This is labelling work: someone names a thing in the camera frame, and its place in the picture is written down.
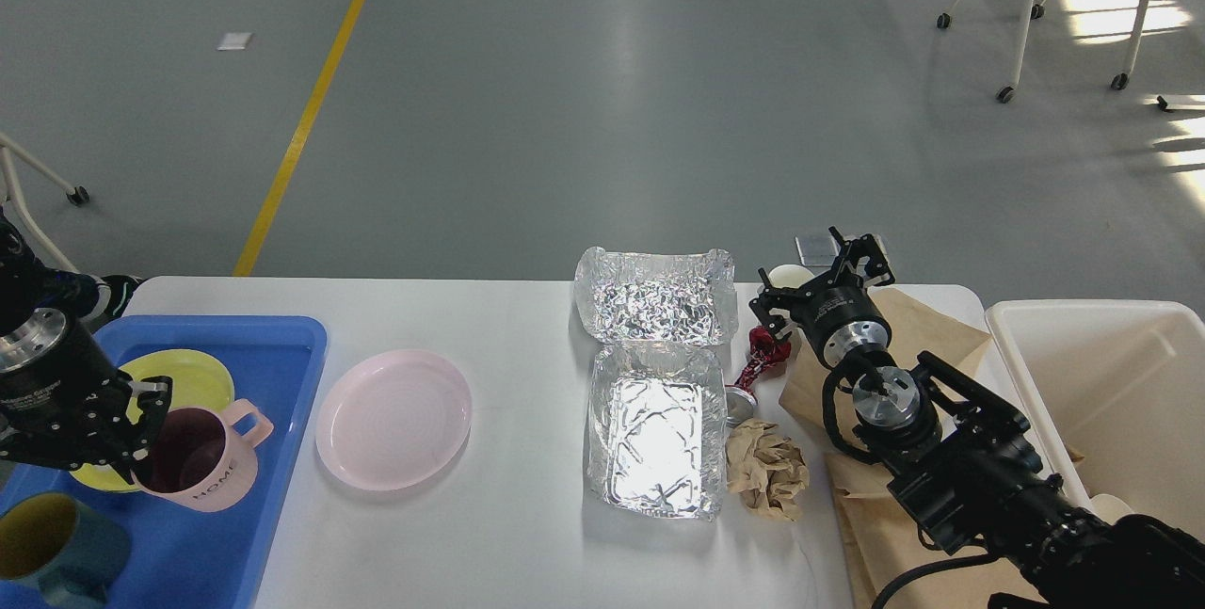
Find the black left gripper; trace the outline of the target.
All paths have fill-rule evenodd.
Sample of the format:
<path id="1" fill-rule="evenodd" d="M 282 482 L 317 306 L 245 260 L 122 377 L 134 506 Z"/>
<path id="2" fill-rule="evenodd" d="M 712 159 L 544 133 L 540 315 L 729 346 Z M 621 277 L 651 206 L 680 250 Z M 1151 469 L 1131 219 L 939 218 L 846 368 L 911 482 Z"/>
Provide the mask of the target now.
<path id="1" fill-rule="evenodd" d="M 107 464 L 133 485 L 167 420 L 175 381 L 120 375 L 90 330 L 52 308 L 2 336 L 2 459 Z"/>

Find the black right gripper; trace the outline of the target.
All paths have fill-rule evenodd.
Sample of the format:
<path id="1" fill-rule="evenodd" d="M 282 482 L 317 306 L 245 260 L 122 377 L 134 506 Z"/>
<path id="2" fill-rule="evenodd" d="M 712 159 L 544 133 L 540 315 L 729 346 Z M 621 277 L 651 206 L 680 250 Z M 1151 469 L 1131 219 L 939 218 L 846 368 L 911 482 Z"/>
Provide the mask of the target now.
<path id="1" fill-rule="evenodd" d="M 829 370 L 851 353 L 872 365 L 892 365 L 890 324 L 865 291 L 895 285 L 890 258 L 877 235 L 844 238 L 836 227 L 827 230 L 837 245 L 827 285 L 774 288 L 766 267 L 759 267 L 762 289 L 750 300 L 750 309 L 778 340 L 789 338 L 797 323 L 819 363 Z"/>

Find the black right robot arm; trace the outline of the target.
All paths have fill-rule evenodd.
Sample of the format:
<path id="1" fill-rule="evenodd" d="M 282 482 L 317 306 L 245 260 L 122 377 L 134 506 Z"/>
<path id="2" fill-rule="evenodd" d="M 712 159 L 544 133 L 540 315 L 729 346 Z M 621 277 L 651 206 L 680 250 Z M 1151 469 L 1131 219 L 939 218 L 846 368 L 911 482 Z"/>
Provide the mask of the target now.
<path id="1" fill-rule="evenodd" d="M 1038 608 L 1200 608 L 1203 544 L 1150 515 L 1113 523 L 1063 496 L 1059 474 L 1040 478 L 1024 412 L 930 351 L 904 369 L 892 328 L 869 295 L 895 282 L 878 238 L 829 229 L 825 273 L 789 285 L 759 270 L 750 309 L 774 342 L 801 330 L 825 368 L 821 417 L 839 452 L 890 472 L 888 492 L 945 558 L 904 570 L 878 591 L 944 570 L 1007 560 L 1038 591 Z"/>

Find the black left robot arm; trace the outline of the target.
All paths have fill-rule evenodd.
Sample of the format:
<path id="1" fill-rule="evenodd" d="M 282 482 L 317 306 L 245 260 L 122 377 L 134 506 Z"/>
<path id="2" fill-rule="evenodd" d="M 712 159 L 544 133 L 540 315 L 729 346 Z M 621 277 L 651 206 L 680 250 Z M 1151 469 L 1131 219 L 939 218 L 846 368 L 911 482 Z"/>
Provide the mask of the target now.
<path id="1" fill-rule="evenodd" d="M 171 377 L 134 380 L 90 326 L 120 317 L 141 279 L 47 267 L 2 222 L 2 458 L 55 469 L 108 465 L 124 482 L 151 476 Z"/>

